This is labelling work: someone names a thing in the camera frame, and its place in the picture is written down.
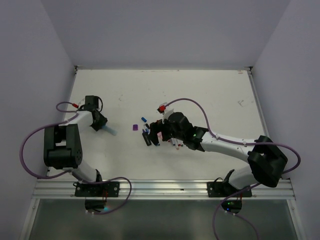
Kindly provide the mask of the pink highlighter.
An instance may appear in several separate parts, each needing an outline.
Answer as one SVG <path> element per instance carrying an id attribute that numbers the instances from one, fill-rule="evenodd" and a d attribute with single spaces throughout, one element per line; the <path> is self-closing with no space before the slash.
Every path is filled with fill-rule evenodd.
<path id="1" fill-rule="evenodd" d="M 162 133 L 161 132 L 157 133 L 157 137 L 159 140 L 162 140 Z"/>

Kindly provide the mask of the purple black highlighter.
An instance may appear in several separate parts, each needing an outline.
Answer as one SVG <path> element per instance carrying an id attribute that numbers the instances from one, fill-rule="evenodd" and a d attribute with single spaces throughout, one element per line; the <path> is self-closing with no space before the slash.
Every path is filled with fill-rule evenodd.
<path id="1" fill-rule="evenodd" d="M 144 141 L 145 141 L 147 146 L 151 146 L 152 145 L 152 143 L 151 143 L 151 141 L 149 139 L 149 135 L 148 135 L 147 132 L 142 132 L 142 137 L 143 137 L 143 139 L 144 139 Z"/>

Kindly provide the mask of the clear white pen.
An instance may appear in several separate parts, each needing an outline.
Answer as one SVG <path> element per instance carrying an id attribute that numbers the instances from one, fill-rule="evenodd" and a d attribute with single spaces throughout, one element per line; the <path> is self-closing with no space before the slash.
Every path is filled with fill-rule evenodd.
<path id="1" fill-rule="evenodd" d="M 171 140 L 170 140 L 170 142 L 171 142 L 171 144 L 172 144 L 173 146 L 175 146 L 175 145 L 176 145 L 176 143 L 175 143 L 175 140 L 174 140 L 174 139 L 171 139 Z"/>

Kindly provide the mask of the light blue highlighter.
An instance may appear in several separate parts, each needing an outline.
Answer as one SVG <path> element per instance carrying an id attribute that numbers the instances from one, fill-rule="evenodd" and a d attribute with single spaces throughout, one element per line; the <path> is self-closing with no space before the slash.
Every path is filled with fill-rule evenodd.
<path id="1" fill-rule="evenodd" d="M 111 127 L 109 127 L 109 126 L 107 126 L 107 125 L 104 125 L 104 126 L 102 127 L 102 129 L 103 129 L 104 131 L 108 132 L 109 134 L 113 135 L 113 136 L 116 136 L 117 133 L 118 133 L 116 130 L 114 130 L 113 128 L 111 128 Z"/>

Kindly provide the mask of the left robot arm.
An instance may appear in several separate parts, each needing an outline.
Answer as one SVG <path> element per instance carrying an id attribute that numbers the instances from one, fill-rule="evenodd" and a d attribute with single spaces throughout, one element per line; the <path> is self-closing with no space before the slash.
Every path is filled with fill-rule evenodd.
<path id="1" fill-rule="evenodd" d="M 99 96 L 87 95 L 74 119 L 44 129 L 45 165 L 70 172 L 76 179 L 88 182 L 86 190 L 95 197 L 103 193 L 104 184 L 100 172 L 83 160 L 80 133 L 89 127 L 97 132 L 106 126 L 108 119 L 102 109 L 103 101 Z"/>

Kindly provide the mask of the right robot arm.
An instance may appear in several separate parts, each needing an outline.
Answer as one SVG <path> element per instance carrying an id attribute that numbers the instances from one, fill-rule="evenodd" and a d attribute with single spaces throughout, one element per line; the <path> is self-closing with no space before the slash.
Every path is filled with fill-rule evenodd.
<path id="1" fill-rule="evenodd" d="M 226 196 L 235 196 L 240 190 L 254 184 L 275 188 L 283 174 L 288 158 L 273 144 L 270 138 L 261 135 L 253 142 L 243 140 L 237 144 L 233 140 L 223 141 L 213 136 L 208 128 L 192 125 L 181 112 L 174 112 L 168 118 L 149 125 L 149 140 L 159 144 L 162 141 L 180 140 L 193 151 L 214 152 L 227 155 L 246 163 L 241 169 L 232 169 L 215 189 Z"/>

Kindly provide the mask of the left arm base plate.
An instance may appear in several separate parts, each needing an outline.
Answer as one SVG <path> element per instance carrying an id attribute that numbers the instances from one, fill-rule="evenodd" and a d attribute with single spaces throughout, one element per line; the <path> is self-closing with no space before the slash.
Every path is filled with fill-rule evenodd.
<path id="1" fill-rule="evenodd" d="M 120 183 L 111 181 L 103 184 L 87 184 L 74 182 L 74 195 L 76 197 L 101 197 L 101 198 L 117 198 L 119 196 Z"/>

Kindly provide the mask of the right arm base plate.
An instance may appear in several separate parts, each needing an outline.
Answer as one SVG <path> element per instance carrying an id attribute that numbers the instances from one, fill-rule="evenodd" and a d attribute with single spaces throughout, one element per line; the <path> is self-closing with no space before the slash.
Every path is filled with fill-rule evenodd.
<path id="1" fill-rule="evenodd" d="M 241 196 L 244 198 L 250 198 L 253 196 L 250 189 L 239 193 L 239 189 L 234 188 L 229 183 L 224 184 L 222 181 L 207 182 L 206 190 L 209 198 L 226 198 L 230 195 L 234 198 Z"/>

